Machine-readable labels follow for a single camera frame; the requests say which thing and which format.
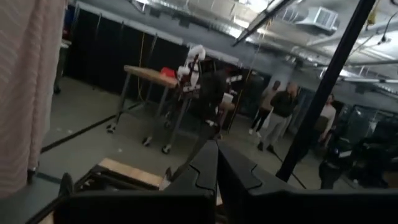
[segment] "wall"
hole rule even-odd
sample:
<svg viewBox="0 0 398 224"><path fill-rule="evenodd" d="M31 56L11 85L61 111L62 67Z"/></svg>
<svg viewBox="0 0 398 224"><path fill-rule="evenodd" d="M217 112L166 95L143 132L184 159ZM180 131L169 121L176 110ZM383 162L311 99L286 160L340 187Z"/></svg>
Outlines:
<svg viewBox="0 0 398 224"><path fill-rule="evenodd" d="M162 14L160 18L149 16L148 12L142 14L126 0L82 0L81 2L94 5L121 17L145 24L141 26L142 29L155 28L162 32L172 34L170 36L181 38L184 44L202 44L207 48L231 55L238 58L245 66L252 65L254 69L263 73L278 75L278 79L284 78L287 75L291 77L293 82L298 83L304 88L313 91L316 91L318 88L319 80L312 78L310 75L303 74L300 71L294 71L293 74L290 74L292 71L291 65L286 64L280 58L275 58L272 54L256 54L257 49L245 43L239 44L236 47L231 47L234 39L227 35L213 32L194 24L190 24L189 28L184 28L179 26L178 20L172 19L170 16L164 14ZM372 106L398 112L398 103L396 100L378 93L365 93L360 95L355 93L354 89L354 85L344 83L336 86L333 92L336 99L344 103Z"/></svg>
<svg viewBox="0 0 398 224"><path fill-rule="evenodd" d="M195 24L190 24L189 29L187 29L179 26L178 20L172 19L171 16L165 14L161 14L160 18L149 16L148 12L142 14L125 0L82 0L81 2L92 4L121 17L132 19L176 37L181 37L185 44L202 44L207 48L234 56L245 66L252 65L256 70L261 70L264 73L273 73L274 68L284 66L285 63L271 54L257 54L255 57L257 49L249 44L242 43L236 47L231 47L234 38L228 35L223 35Z"/></svg>
<svg viewBox="0 0 398 224"><path fill-rule="evenodd" d="M292 75L291 81L313 91L318 89L318 85L320 83L320 80L313 78L310 75L306 75L300 71L295 71L295 73ZM370 106L382 110L398 112L398 102L395 99L380 93L355 93L355 85L352 83L339 83L334 87L333 93L338 101L347 104Z"/></svg>

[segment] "white shirt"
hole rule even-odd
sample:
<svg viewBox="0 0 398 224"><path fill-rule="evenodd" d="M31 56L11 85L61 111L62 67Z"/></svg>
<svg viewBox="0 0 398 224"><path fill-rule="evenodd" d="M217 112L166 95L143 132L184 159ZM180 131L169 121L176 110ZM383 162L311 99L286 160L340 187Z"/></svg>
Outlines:
<svg viewBox="0 0 398 224"><path fill-rule="evenodd" d="M326 126L326 130L325 130L325 132L327 133L330 130L330 128L335 120L336 109L332 105L325 105L325 106L323 106L321 116L328 118L328 125Z"/></svg>

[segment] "pink curtain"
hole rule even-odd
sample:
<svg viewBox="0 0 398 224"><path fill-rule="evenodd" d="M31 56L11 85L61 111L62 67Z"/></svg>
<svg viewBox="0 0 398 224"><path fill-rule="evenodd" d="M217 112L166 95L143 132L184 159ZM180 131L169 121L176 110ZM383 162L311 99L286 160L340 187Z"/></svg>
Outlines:
<svg viewBox="0 0 398 224"><path fill-rule="evenodd" d="M65 0L0 1L0 198L26 184L49 126Z"/></svg>

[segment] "air vent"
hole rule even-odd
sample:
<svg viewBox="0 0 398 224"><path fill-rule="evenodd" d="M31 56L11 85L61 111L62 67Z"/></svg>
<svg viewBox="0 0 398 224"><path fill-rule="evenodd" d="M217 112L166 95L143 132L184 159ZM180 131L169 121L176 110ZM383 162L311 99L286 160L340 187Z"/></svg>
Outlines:
<svg viewBox="0 0 398 224"><path fill-rule="evenodd" d="M333 31L338 27L337 17L337 12L324 7L310 7L308 16L304 20L296 22L296 24L316 26L327 31Z"/></svg>
<svg viewBox="0 0 398 224"><path fill-rule="evenodd" d="M338 17L337 13L335 13L331 10L325 9L323 7L319 7L318 15L315 18L314 24L316 26L320 26L321 28L330 30L333 28L333 25L334 25L337 17Z"/></svg>

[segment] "person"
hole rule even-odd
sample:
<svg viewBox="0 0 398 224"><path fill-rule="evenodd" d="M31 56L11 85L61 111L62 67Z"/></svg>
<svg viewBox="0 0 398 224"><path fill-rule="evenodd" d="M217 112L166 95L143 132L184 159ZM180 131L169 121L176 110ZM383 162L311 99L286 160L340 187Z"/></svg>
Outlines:
<svg viewBox="0 0 398 224"><path fill-rule="evenodd" d="M319 142L326 139L326 136L328 135L336 116L336 109L331 105L334 100L335 96L330 94L326 104L323 106L320 117L315 123L315 127L311 134L310 145L306 150L303 150L299 161L301 161L308 154L310 149L315 149L319 145Z"/></svg>
<svg viewBox="0 0 398 224"><path fill-rule="evenodd" d="M221 127L216 121L218 106L223 101L224 92L228 87L227 77L228 75L224 71L210 72L201 76L201 86L206 87L200 88L200 97L193 105L194 116L201 120L198 139L187 160L174 173L171 172L171 168L166 170L167 182L173 182L184 172L208 140L218 137L218 133L221 131Z"/></svg>
<svg viewBox="0 0 398 224"><path fill-rule="evenodd" d="M261 130L262 125L264 124L264 121L267 119L269 113L272 110L271 99L275 96L275 94L277 93L279 87L280 87L280 81L275 81L274 85L272 86L272 88L266 88L264 90L264 92L262 92L261 100L260 100L259 112L258 112L256 118L254 119L254 121L253 121L253 123L252 123L252 125L251 125L251 127L249 129L249 134L253 133L253 129L258 124L258 127L256 129L256 133L257 133L257 136L259 138L261 138L261 135L260 135L259 131Z"/></svg>
<svg viewBox="0 0 398 224"><path fill-rule="evenodd" d="M297 85L295 83L289 83L285 91L280 91L275 94L271 99L271 106L274 107L271 117L269 118L269 125L264 133L264 137L261 139L257 148L262 151L264 147L264 141L269 145L267 146L267 151L275 154L274 144L278 140L281 131L283 130L287 118L293 113L295 107L297 106Z"/></svg>

